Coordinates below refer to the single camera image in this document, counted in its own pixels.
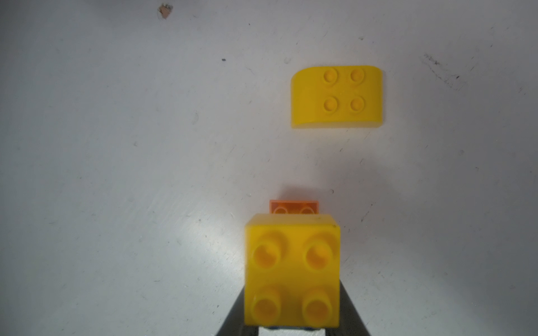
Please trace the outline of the orange lego brick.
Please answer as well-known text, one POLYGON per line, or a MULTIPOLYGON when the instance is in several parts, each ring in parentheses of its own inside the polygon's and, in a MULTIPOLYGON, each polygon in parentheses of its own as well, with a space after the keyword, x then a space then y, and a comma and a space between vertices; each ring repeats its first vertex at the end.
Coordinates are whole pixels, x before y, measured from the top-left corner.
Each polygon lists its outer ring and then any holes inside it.
POLYGON ((319 214, 318 201, 271 200, 271 214, 319 214))

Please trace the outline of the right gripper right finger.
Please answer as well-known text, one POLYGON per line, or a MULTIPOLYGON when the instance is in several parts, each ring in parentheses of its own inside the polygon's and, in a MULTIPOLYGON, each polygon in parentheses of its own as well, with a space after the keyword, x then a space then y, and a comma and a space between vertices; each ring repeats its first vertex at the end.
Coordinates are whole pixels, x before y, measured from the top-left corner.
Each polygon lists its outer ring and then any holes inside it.
POLYGON ((340 322, 338 335, 341 336, 370 336, 363 320, 358 314, 353 301, 348 295, 343 282, 340 282, 340 322))

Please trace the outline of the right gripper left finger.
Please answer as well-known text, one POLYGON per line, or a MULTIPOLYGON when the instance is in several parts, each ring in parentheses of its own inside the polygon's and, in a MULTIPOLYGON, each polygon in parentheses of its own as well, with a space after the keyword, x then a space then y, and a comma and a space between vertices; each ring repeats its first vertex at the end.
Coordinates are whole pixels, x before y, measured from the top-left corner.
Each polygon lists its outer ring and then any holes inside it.
POLYGON ((248 335, 248 326, 244 317, 245 289, 243 288, 235 300, 230 312, 224 319, 216 336, 244 336, 248 335))

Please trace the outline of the yellow curved lego brick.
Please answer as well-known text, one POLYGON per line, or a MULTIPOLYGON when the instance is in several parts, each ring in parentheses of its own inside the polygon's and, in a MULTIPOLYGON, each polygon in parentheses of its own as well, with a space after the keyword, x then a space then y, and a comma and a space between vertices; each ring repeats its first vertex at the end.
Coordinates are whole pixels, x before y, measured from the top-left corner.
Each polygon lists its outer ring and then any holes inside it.
POLYGON ((373 66, 310 67, 291 79, 293 128, 379 127, 383 72, 373 66))

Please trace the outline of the small yellow lego brick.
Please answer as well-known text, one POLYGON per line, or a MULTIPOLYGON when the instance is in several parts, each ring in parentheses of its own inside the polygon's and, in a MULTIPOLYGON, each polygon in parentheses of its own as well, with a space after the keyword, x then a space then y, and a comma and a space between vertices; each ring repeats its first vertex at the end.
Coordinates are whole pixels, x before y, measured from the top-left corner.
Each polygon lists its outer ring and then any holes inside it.
POLYGON ((245 323, 336 328, 340 226, 327 214, 257 214, 245 226, 245 323))

